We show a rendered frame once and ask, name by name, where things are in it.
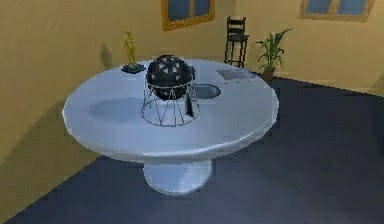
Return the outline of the black wooden chair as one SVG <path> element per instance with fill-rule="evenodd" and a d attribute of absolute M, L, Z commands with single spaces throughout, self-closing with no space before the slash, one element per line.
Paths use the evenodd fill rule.
<path fill-rule="evenodd" d="M 238 67 L 243 68 L 245 66 L 245 56 L 249 39 L 249 36 L 245 32 L 246 18 L 236 19 L 228 16 L 226 19 L 226 28 L 227 39 L 224 51 L 224 62 L 231 65 L 236 63 Z M 238 60 L 234 59 L 236 43 L 240 45 Z"/>

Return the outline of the white round pedestal table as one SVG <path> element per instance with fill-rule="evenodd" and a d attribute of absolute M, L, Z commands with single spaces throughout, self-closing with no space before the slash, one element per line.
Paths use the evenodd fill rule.
<path fill-rule="evenodd" d="M 145 73 L 113 68 L 82 83 L 67 98 L 65 126 L 85 148 L 111 159 L 141 163 L 149 186 L 168 195 L 202 188 L 214 159 L 261 139 L 277 120 L 279 100 L 260 77 L 224 80 L 217 70 L 239 69 L 216 61 L 190 59 L 198 84 L 221 89 L 199 99 L 200 115 L 178 127 L 159 127 L 141 116 Z"/>

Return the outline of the grey round plate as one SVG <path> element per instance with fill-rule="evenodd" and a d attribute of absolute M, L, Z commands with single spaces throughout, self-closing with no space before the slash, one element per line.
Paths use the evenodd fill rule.
<path fill-rule="evenodd" d="M 212 84 L 196 84 L 195 92 L 199 99 L 213 99 L 221 94 L 221 89 Z"/>

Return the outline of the gold statuette on black base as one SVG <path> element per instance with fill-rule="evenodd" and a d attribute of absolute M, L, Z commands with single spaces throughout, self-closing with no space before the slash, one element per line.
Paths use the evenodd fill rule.
<path fill-rule="evenodd" d="M 136 45 L 132 32 L 127 29 L 124 37 L 124 48 L 127 53 L 128 63 L 122 67 L 122 71 L 129 74 L 136 74 L 145 70 L 145 66 L 136 62 Z"/>

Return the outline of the orange framed window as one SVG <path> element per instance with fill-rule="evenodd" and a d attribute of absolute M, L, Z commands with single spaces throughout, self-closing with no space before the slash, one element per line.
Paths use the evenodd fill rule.
<path fill-rule="evenodd" d="M 215 0 L 161 0 L 162 29 L 171 31 L 215 19 Z"/>

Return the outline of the green potted house plant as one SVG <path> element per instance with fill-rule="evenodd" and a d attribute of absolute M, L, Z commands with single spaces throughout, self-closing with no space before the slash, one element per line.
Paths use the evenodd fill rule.
<path fill-rule="evenodd" d="M 276 66 L 282 66 L 282 55 L 285 50 L 280 47 L 284 35 L 291 31 L 291 28 L 284 29 L 281 32 L 269 33 L 265 40 L 257 41 L 265 52 L 258 58 L 262 62 L 260 69 L 262 70 L 262 78 L 265 82 L 271 83 L 276 71 Z"/>

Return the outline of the tan framed window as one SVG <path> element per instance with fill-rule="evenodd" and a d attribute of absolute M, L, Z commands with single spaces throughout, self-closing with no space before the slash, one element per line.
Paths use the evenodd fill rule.
<path fill-rule="evenodd" d="M 376 0 L 301 0 L 301 19 L 365 23 Z"/>

